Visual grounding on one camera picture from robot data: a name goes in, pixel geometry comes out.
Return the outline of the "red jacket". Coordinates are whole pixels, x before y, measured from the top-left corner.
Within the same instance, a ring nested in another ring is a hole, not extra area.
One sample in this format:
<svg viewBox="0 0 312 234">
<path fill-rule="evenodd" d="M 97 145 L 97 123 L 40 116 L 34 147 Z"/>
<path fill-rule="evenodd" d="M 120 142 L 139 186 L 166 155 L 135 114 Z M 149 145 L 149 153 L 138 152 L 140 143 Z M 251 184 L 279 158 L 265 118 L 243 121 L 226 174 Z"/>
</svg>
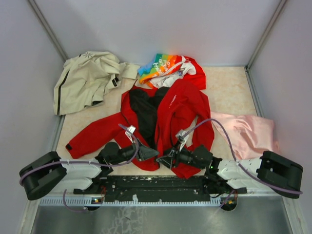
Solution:
<svg viewBox="0 0 312 234">
<path fill-rule="evenodd" d="M 130 145 L 124 126 L 133 125 L 134 135 L 160 155 L 176 143 L 176 134 L 194 119 L 211 117 L 208 97 L 191 82 L 179 79 L 168 87 L 145 89 L 134 86 L 121 96 L 120 111 L 92 122 L 65 146 L 74 159 L 93 153 L 114 139 L 121 147 Z"/>
</svg>

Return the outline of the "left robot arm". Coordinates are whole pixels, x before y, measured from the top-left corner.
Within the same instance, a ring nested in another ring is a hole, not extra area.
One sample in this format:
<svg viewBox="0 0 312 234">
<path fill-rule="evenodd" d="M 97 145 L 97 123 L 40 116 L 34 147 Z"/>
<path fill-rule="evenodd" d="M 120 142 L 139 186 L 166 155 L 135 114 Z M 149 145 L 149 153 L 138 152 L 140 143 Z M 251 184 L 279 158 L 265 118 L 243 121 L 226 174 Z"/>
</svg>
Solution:
<svg viewBox="0 0 312 234">
<path fill-rule="evenodd" d="M 109 142 L 98 156 L 89 160 L 61 160 L 57 152 L 49 152 L 20 170 L 20 184 L 28 200 L 37 200 L 50 192 L 80 190 L 96 193 L 101 189 L 101 179 L 119 167 L 137 160 L 147 162 L 159 152 L 142 143 L 120 148 Z"/>
</svg>

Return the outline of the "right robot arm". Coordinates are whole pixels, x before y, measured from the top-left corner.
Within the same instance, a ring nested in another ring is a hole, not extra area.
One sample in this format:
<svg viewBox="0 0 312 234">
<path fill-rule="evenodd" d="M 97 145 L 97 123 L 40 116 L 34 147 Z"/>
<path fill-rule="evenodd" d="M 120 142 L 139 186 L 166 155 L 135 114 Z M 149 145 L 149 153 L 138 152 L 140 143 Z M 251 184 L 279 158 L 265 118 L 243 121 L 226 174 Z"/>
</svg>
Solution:
<svg viewBox="0 0 312 234">
<path fill-rule="evenodd" d="M 192 166 L 204 170 L 209 194 L 273 190 L 292 199 L 302 194 L 303 167 L 272 151 L 264 151 L 261 157 L 252 159 L 225 160 L 213 156 L 201 145 L 194 151 L 167 150 L 157 161 L 169 169 Z"/>
</svg>

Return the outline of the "beige jacket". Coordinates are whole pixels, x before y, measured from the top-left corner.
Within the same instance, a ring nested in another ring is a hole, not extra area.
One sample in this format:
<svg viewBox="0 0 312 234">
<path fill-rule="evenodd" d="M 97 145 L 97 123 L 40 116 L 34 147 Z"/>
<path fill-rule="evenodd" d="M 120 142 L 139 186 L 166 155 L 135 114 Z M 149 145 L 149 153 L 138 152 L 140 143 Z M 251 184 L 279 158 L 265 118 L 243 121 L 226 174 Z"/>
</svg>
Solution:
<svg viewBox="0 0 312 234">
<path fill-rule="evenodd" d="M 123 79 L 136 79 L 139 68 L 120 62 L 110 52 L 87 51 L 68 59 L 54 87 L 54 114 L 72 114 L 102 104 Z"/>
</svg>

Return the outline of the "rainbow white red garment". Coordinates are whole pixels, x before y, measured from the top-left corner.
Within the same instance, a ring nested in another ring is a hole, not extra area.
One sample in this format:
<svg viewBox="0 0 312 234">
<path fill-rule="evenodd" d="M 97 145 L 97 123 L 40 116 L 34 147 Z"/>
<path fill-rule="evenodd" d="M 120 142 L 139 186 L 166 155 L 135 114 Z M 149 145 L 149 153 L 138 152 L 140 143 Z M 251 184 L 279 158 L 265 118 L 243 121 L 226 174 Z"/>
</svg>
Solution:
<svg viewBox="0 0 312 234">
<path fill-rule="evenodd" d="M 206 75 L 194 58 L 182 55 L 156 54 L 152 61 L 137 70 L 138 82 L 152 89 L 171 87 L 184 79 L 199 88 L 206 89 Z"/>
</svg>

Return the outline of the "pink satin cloth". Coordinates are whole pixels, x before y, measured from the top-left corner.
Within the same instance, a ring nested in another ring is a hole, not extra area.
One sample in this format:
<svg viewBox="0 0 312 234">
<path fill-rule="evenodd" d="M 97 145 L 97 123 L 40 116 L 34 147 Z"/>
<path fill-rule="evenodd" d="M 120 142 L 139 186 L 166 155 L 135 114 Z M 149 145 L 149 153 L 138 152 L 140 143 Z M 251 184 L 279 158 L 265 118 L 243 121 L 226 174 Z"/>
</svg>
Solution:
<svg viewBox="0 0 312 234">
<path fill-rule="evenodd" d="M 279 154 L 278 142 L 274 140 L 274 121 L 253 115 L 234 116 L 212 112 L 226 130 L 238 159 L 261 157 L 264 151 Z"/>
</svg>

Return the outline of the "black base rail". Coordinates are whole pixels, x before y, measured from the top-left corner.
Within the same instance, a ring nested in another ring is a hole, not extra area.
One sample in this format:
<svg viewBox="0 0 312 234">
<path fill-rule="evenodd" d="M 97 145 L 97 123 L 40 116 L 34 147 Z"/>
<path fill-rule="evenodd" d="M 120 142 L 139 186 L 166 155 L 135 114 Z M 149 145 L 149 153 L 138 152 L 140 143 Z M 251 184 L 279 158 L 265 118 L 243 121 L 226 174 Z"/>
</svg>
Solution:
<svg viewBox="0 0 312 234">
<path fill-rule="evenodd" d="M 132 201 L 134 195 L 139 202 L 202 202 L 232 190 L 224 180 L 214 182 L 203 175 L 189 179 L 176 176 L 111 175 L 94 179 L 93 184 L 85 190 L 74 189 L 74 194 L 99 195 L 106 202 Z"/>
</svg>

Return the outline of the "right aluminium frame post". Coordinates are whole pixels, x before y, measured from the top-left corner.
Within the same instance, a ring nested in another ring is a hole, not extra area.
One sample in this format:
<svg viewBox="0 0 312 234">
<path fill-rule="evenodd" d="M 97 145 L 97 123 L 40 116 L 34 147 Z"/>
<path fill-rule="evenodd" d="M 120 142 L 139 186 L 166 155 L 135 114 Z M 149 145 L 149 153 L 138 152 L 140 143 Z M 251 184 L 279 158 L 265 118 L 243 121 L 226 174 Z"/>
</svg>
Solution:
<svg viewBox="0 0 312 234">
<path fill-rule="evenodd" d="M 260 40 L 258 41 L 255 50 L 253 51 L 251 58 L 249 59 L 247 65 L 245 66 L 246 72 L 250 71 L 253 64 L 255 63 L 257 57 L 260 55 L 260 52 L 262 51 L 263 47 L 265 46 L 266 41 L 269 38 L 269 35 L 271 34 L 275 24 L 277 23 L 278 19 L 280 18 L 281 14 L 283 13 L 286 5 L 288 3 L 288 0 L 280 0 L 271 19 L 269 20 L 268 25 L 266 26 L 262 36 L 260 37 Z"/>
</svg>

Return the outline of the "aluminium frame post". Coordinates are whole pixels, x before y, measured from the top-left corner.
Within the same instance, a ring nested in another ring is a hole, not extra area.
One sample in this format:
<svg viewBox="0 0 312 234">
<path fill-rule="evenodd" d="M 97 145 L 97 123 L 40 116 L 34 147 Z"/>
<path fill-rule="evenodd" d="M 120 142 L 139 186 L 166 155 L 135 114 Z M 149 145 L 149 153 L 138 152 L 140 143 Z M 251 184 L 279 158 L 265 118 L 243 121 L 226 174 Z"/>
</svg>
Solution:
<svg viewBox="0 0 312 234">
<path fill-rule="evenodd" d="M 269 38 L 269 35 L 271 34 L 275 24 L 277 23 L 278 19 L 280 18 L 281 14 L 283 13 L 286 5 L 288 3 L 288 0 L 280 0 L 271 19 L 269 20 L 268 25 L 266 26 L 262 36 L 260 37 L 260 40 L 258 41 L 255 50 L 253 51 L 251 58 L 249 59 L 247 65 L 245 66 L 246 72 L 250 71 L 253 64 L 255 63 L 257 57 L 260 55 L 260 52 L 262 51 L 263 47 L 265 46 L 266 41 Z"/>
<path fill-rule="evenodd" d="M 41 11 L 40 7 L 38 6 L 37 2 L 35 0 L 27 0 L 26 1 L 30 8 L 32 9 L 34 15 L 38 19 L 39 23 L 43 27 L 44 31 L 46 32 L 50 42 L 54 46 L 55 50 L 57 51 L 58 55 L 61 57 L 63 61 L 66 61 L 68 59 L 68 55 L 65 52 L 63 46 L 61 45 L 60 41 L 58 40 L 54 30 L 50 26 L 48 20 L 44 16 L 43 12 Z"/>
</svg>

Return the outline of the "left aluminium frame post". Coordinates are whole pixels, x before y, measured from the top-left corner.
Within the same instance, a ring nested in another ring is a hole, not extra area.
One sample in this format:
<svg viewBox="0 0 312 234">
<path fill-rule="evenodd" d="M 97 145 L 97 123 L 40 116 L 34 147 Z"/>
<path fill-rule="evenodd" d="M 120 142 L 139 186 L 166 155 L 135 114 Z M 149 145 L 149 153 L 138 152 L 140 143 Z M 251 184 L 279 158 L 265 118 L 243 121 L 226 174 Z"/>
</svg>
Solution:
<svg viewBox="0 0 312 234">
<path fill-rule="evenodd" d="M 26 1 L 30 8 L 32 9 L 34 15 L 38 19 L 39 23 L 43 27 L 44 31 L 46 32 L 50 42 L 54 46 L 55 50 L 57 51 L 58 55 L 61 57 L 63 61 L 66 61 L 68 59 L 68 55 L 65 52 L 63 46 L 61 45 L 60 41 L 58 40 L 54 30 L 50 26 L 48 20 L 44 16 L 43 12 L 41 11 L 40 7 L 38 6 L 37 2 L 35 0 L 27 0 Z"/>
</svg>

